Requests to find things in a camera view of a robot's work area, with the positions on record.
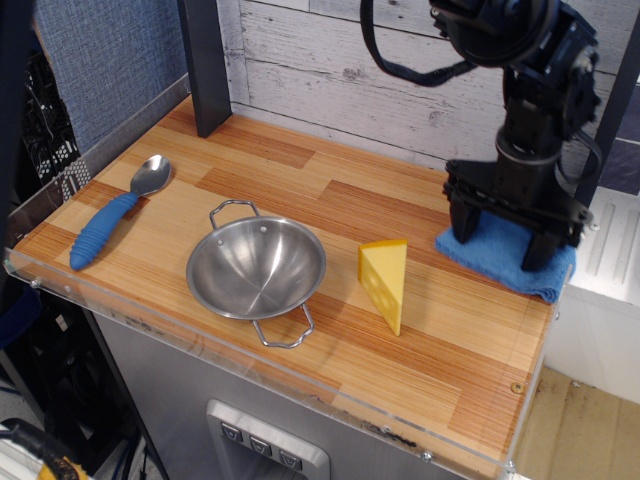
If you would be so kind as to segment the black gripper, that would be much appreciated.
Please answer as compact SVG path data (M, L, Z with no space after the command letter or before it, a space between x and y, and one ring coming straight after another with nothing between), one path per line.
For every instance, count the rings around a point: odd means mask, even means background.
M533 161L504 153L493 162L448 161L444 193L455 239L466 243L482 212L521 225L534 232L521 264L526 272L540 271L560 250L578 246L593 215L560 186L555 164L554 156Z

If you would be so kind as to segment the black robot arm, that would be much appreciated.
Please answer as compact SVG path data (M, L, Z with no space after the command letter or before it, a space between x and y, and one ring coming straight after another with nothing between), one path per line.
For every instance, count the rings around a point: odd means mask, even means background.
M455 238L468 242L487 211L532 233L521 267L544 268L556 251L580 242L592 214L567 190L593 176L563 164L565 143L602 157L583 127L601 100L594 28L562 1L434 1L432 15L470 64L503 71L506 117L493 162L450 160L444 192Z

